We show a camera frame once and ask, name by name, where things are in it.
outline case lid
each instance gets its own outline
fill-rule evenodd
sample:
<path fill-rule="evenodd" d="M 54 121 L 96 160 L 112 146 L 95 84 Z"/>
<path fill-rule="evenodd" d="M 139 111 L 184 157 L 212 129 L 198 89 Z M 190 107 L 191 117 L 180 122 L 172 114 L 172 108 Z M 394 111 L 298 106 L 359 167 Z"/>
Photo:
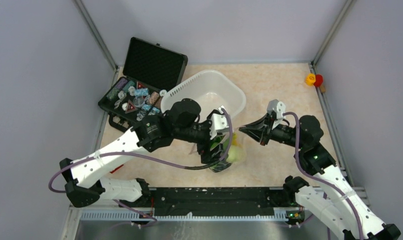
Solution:
<path fill-rule="evenodd" d="M 187 56 L 154 45 L 136 37 L 131 38 L 123 75 L 159 90 L 171 90 L 183 78 Z"/>

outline beige tabletop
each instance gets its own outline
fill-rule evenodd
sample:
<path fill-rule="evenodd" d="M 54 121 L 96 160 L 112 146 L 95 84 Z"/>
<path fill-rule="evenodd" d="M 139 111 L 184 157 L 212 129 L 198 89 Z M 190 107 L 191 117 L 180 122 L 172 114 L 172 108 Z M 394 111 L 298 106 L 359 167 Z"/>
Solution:
<path fill-rule="evenodd" d="M 268 102 L 278 99 L 285 103 L 287 112 L 295 112 L 299 118 L 303 115 L 318 118 L 324 131 L 321 143 L 337 159 L 317 92 L 314 87 L 304 83 L 310 73 L 307 63 L 188 65 L 182 79 L 186 80 L 209 69 L 223 73 L 246 95 L 247 104 L 233 119 L 234 126 L 260 119 L 266 113 Z M 287 119 L 294 126 L 294 119 L 291 116 Z M 122 132 L 107 123 L 101 147 L 121 135 Z M 284 179 L 289 175 L 301 176 L 293 158 L 293 147 L 274 141 L 261 146 L 249 137 L 244 139 L 244 147 L 246 160 L 219 173 L 209 169 L 179 169 L 134 158 L 108 177 L 123 180 L 142 178 L 151 187 L 278 187 L 283 185 Z M 185 166 L 200 166 L 200 157 L 197 154 L 189 155 L 191 148 L 191 143 L 174 140 L 171 146 L 148 155 Z"/>

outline white bin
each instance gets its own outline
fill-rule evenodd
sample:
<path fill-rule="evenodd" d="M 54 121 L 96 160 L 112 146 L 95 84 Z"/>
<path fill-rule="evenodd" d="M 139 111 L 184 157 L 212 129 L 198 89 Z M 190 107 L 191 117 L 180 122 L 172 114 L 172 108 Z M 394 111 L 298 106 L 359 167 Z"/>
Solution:
<path fill-rule="evenodd" d="M 201 107 L 200 121 L 206 120 L 213 109 L 224 106 L 231 118 L 238 115 L 246 106 L 246 95 L 225 75 L 216 70 L 201 71 L 181 82 L 163 97 L 162 112 L 182 99 L 193 99 Z"/>

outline white wall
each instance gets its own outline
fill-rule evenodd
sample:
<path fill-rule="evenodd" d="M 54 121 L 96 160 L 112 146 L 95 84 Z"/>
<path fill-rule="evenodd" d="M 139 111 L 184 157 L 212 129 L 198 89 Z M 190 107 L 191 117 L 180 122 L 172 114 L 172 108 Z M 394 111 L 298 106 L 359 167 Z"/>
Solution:
<path fill-rule="evenodd" d="M 357 1 L 318 72 L 354 181 L 403 239 L 403 0 Z"/>
<path fill-rule="evenodd" d="M 69 200 L 47 184 L 92 151 L 112 76 L 72 1 L 0 0 L 0 240 L 59 239 Z"/>
<path fill-rule="evenodd" d="M 116 63 L 131 37 L 190 63 L 311 61 L 344 0 L 84 0 Z"/>

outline gray floor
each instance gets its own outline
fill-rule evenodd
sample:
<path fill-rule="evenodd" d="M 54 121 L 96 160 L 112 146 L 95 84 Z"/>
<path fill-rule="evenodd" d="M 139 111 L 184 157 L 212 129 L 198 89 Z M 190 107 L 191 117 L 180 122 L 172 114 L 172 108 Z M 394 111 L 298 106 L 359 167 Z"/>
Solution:
<path fill-rule="evenodd" d="M 159 222 L 143 228 L 119 221 L 81 221 L 75 240 L 326 240 L 327 229 L 317 218 L 299 228 L 275 222 Z"/>

